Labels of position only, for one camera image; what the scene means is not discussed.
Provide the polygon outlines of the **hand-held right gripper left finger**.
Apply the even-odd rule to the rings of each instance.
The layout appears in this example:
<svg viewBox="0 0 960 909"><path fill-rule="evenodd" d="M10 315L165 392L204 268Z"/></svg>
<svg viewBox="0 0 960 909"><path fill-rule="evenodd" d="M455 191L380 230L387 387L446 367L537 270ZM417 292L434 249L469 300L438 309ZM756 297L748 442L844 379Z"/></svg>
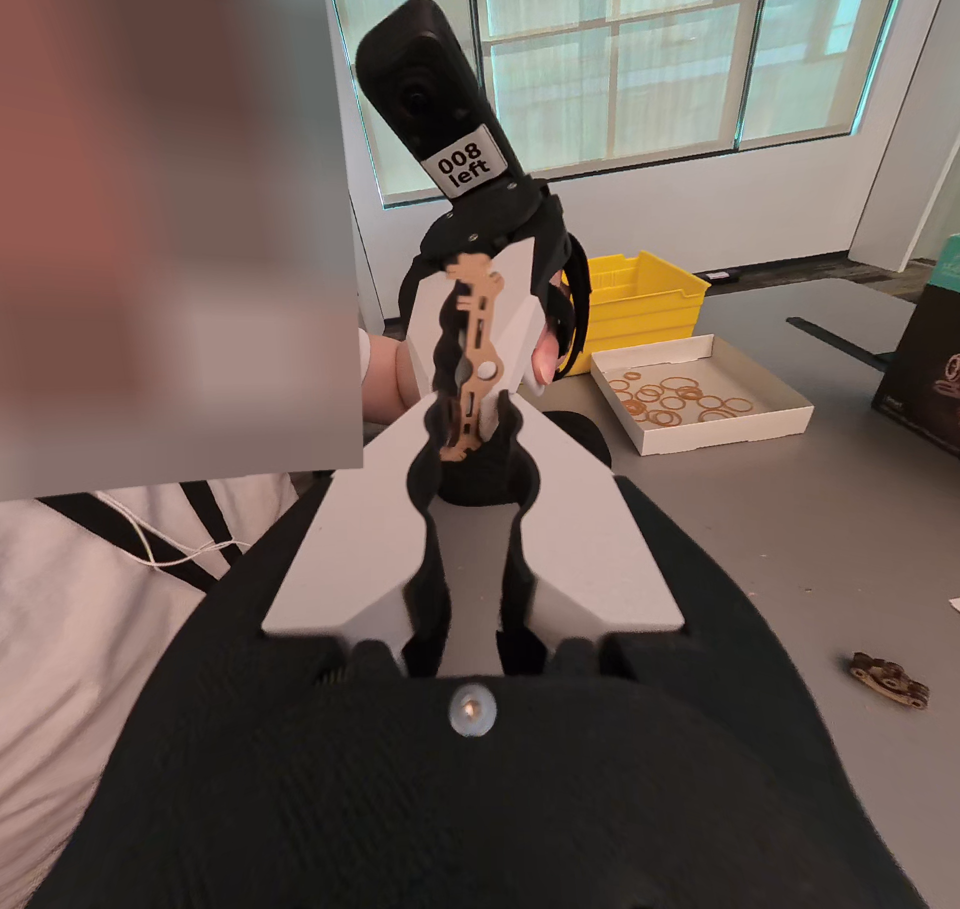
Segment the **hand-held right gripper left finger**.
<svg viewBox="0 0 960 909"><path fill-rule="evenodd" d="M261 629L323 636L344 651L380 641L410 677L438 674L451 600L430 508L450 428L431 392L337 470Z"/></svg>

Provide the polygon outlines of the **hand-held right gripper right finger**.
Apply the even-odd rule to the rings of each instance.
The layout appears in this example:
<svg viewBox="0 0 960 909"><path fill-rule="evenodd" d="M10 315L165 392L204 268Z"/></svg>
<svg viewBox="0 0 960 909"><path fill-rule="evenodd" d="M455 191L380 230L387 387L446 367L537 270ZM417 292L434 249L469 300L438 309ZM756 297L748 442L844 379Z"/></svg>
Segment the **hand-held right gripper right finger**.
<svg viewBox="0 0 960 909"><path fill-rule="evenodd" d="M516 394L497 401L507 442L510 524L496 646L506 676L542 673L570 639L685 626L617 477Z"/></svg>

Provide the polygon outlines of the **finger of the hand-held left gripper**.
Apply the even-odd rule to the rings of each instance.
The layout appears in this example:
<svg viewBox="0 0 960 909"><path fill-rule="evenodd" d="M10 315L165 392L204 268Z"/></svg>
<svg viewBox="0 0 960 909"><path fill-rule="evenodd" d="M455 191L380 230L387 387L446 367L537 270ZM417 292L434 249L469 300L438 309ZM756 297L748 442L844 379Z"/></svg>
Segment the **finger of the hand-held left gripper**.
<svg viewBox="0 0 960 909"><path fill-rule="evenodd" d="M504 281L493 304L491 343L501 362L499 374L481 381L478 434L489 439L498 427L498 396L515 393L525 384L535 394L543 392L535 375L532 357L543 334L546 315L539 298L531 292L535 239L514 242L491 262Z"/></svg>
<svg viewBox="0 0 960 909"><path fill-rule="evenodd" d="M457 309L459 297L468 291L445 272L420 280L403 339L404 404L413 406L433 392L439 370L439 392L447 401L451 433L460 432L462 413L468 411L461 392L472 375L472 365L464 357L470 316Z"/></svg>

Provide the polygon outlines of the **long wooden model part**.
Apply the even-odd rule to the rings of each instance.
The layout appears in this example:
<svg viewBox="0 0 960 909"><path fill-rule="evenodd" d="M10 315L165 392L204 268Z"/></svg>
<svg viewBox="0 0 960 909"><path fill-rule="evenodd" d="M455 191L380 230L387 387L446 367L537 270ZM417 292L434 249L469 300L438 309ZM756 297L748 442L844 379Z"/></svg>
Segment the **long wooden model part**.
<svg viewBox="0 0 960 909"><path fill-rule="evenodd" d="M446 267L453 287L442 303L434 350L434 389L448 423L439 450L443 462L462 462L483 443L479 425L484 401L503 374L492 341L498 295L504 279L483 253L462 253Z"/></svg>

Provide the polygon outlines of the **small dark wooden model assembly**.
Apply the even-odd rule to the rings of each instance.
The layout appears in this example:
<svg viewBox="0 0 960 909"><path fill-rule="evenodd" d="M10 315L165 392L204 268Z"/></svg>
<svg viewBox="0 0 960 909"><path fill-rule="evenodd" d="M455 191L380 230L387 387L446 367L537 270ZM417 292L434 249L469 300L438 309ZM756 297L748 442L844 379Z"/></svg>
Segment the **small dark wooden model assembly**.
<svg viewBox="0 0 960 909"><path fill-rule="evenodd" d="M920 711L929 707L930 688L907 675L898 663L857 651L848 670L864 686L900 705Z"/></svg>

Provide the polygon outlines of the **dark model kit box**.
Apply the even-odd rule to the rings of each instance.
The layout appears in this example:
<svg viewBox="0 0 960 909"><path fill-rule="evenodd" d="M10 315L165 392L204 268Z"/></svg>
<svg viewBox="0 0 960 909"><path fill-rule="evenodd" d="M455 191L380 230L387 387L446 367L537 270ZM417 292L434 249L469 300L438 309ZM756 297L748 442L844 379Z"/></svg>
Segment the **dark model kit box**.
<svg viewBox="0 0 960 909"><path fill-rule="evenodd" d="M959 294L924 288L871 407L959 457Z"/></svg>

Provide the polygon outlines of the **person's left hand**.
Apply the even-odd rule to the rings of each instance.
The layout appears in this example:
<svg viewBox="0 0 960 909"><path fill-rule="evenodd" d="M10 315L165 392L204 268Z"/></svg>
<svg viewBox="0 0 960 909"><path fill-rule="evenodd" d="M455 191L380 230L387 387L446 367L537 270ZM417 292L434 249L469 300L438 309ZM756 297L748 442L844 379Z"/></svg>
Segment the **person's left hand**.
<svg viewBox="0 0 960 909"><path fill-rule="evenodd" d="M421 398L409 346L405 340L370 335L358 329L361 361L362 418L368 425L394 423ZM546 315L531 357L535 386L545 388L560 363L558 320Z"/></svg>

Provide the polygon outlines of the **yellow plastic bin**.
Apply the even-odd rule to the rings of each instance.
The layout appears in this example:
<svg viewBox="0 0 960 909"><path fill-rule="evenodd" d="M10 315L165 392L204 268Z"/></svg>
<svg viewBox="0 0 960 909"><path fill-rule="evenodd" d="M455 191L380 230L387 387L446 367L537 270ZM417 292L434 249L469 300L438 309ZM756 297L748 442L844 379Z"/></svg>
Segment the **yellow plastic bin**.
<svg viewBox="0 0 960 909"><path fill-rule="evenodd" d="M586 374L594 352L692 336L709 281L647 251L591 258L588 265L588 326L569 375Z"/></svg>

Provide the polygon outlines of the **white cardboard tray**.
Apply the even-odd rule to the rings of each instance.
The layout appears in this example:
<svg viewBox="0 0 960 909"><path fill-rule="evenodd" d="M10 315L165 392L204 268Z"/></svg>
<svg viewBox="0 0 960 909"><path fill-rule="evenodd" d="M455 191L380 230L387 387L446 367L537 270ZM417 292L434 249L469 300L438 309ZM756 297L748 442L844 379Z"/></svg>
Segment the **white cardboard tray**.
<svg viewBox="0 0 960 909"><path fill-rule="evenodd" d="M595 352L590 374L642 457L800 435L814 408L714 334Z"/></svg>

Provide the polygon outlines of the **person in white shirt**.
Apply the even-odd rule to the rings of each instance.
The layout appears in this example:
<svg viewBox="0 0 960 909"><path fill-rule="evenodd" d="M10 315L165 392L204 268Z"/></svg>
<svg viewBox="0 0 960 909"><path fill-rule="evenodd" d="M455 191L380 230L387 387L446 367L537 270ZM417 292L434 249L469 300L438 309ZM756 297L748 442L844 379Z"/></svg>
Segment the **person in white shirt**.
<svg viewBox="0 0 960 909"><path fill-rule="evenodd" d="M296 474L92 493L103 538L40 500L1 507L1 905L23 907L95 793L138 696L213 584L294 504Z"/></svg>

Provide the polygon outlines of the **black flat bar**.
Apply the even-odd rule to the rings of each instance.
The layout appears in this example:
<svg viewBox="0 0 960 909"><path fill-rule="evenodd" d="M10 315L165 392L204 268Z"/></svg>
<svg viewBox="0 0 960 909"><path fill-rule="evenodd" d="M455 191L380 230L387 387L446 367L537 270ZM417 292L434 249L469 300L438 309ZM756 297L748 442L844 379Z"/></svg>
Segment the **black flat bar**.
<svg viewBox="0 0 960 909"><path fill-rule="evenodd" d="M830 330L808 320L801 316L787 316L785 319L787 325L806 333L814 340L841 352L847 357L861 362L870 368L886 373L893 362L896 352L871 352L854 342L831 332Z"/></svg>

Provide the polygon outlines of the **teal cardboard box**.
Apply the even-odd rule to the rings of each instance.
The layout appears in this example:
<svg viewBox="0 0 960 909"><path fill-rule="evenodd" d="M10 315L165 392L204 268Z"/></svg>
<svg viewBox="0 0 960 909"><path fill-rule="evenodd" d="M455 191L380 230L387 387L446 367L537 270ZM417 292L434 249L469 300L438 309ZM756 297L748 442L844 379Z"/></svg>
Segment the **teal cardboard box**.
<svg viewBox="0 0 960 909"><path fill-rule="evenodd" d="M945 240L940 256L917 300L917 309L928 311L931 307L958 303L958 299L959 234L956 233Z"/></svg>

